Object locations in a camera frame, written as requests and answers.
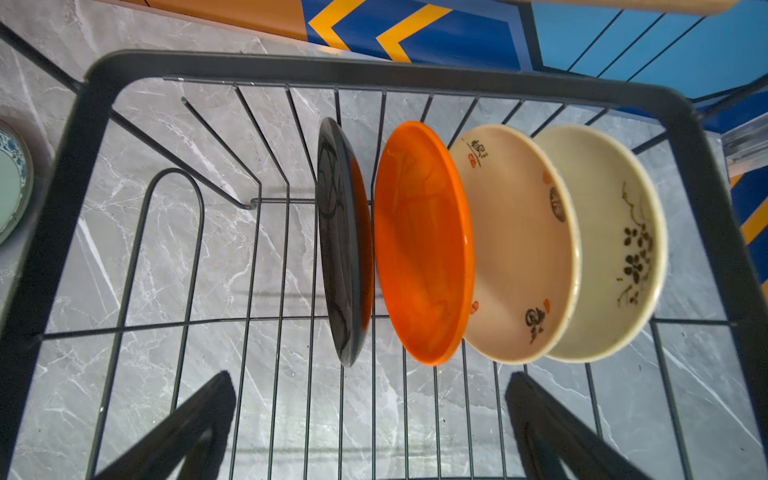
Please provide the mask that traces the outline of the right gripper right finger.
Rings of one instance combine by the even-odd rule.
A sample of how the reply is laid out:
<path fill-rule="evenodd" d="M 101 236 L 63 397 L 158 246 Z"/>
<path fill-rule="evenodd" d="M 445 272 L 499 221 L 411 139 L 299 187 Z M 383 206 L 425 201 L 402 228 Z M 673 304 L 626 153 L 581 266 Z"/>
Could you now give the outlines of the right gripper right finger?
<path fill-rule="evenodd" d="M 646 479 L 530 375 L 515 372 L 505 392 L 522 466 L 528 479 Z"/>

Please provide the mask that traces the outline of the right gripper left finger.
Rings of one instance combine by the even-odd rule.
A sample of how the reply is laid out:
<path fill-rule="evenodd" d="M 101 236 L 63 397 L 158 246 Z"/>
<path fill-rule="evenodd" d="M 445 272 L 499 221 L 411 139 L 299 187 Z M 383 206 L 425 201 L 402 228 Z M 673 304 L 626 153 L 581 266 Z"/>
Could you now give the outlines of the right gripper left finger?
<path fill-rule="evenodd" d="M 216 479 L 236 407 L 231 376 L 214 375 L 98 479 Z"/>

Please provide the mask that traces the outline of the black wire dish rack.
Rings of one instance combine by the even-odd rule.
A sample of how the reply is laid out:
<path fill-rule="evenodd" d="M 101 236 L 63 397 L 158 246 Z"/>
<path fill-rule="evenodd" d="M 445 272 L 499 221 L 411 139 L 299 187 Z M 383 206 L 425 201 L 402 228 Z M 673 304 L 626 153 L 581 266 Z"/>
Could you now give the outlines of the black wire dish rack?
<path fill-rule="evenodd" d="M 671 233 L 655 317 L 616 357 L 526 372 L 655 479 L 767 475 L 767 350 L 724 165 L 681 97 L 585 77 L 331 57 L 113 52 L 74 77 L 1 28 L 1 115 L 47 161 L 1 272 L 1 474 L 91 479 L 215 374 L 224 479 L 519 479 L 512 368 L 410 359 L 382 303 L 352 368 L 322 306 L 310 149 L 340 120 L 374 173 L 399 120 L 591 121 L 640 156 Z"/>

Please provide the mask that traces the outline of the black small plate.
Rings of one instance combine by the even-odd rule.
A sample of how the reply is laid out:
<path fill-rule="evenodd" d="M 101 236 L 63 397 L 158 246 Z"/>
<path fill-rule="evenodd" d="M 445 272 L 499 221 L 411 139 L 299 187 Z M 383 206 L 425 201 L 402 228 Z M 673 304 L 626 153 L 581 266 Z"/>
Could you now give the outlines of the black small plate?
<path fill-rule="evenodd" d="M 364 346 L 374 301 L 372 222 L 351 143 L 328 117 L 319 128 L 315 201 L 329 324 L 338 358 L 349 368 Z"/>

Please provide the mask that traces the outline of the orange small plate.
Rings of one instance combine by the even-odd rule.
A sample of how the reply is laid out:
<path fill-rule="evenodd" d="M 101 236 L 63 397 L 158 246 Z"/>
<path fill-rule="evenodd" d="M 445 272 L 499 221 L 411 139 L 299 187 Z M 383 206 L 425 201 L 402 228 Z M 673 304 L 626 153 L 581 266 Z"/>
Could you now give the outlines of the orange small plate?
<path fill-rule="evenodd" d="M 422 122 L 399 125 L 385 144 L 374 189 L 374 240 L 399 340 L 424 365 L 447 362 L 470 317 L 474 238 L 455 163 Z"/>

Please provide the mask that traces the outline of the grey-green patterned small plate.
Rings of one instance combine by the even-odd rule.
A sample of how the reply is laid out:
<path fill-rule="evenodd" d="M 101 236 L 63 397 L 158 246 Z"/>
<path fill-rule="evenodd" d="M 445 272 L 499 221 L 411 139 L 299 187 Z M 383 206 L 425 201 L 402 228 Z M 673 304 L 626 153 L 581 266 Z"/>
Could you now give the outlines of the grey-green patterned small plate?
<path fill-rule="evenodd" d="M 1 121 L 1 243 L 12 234 L 29 204 L 34 185 L 32 155 L 21 135 Z"/>

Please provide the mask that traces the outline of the beige small plate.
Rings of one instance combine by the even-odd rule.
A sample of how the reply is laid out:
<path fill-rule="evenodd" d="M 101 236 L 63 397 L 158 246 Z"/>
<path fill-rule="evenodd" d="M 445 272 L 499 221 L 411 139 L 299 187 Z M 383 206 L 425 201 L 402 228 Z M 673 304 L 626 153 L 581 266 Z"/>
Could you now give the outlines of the beige small plate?
<path fill-rule="evenodd" d="M 469 130 L 450 154 L 476 259 L 464 338 L 498 363 L 532 363 L 561 340 L 578 301 L 582 245 L 571 196 L 542 148 L 506 125 Z"/>

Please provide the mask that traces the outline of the cream small plate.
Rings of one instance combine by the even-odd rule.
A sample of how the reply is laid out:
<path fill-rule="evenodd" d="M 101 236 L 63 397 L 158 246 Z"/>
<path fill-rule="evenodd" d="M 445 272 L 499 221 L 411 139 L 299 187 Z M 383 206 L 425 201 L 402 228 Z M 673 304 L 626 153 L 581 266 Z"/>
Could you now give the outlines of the cream small plate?
<path fill-rule="evenodd" d="M 575 311 L 548 356 L 602 360 L 639 335 L 659 301 L 668 264 L 661 200 L 636 155 L 606 133 L 559 125 L 534 140 L 569 190 L 582 245 Z"/>

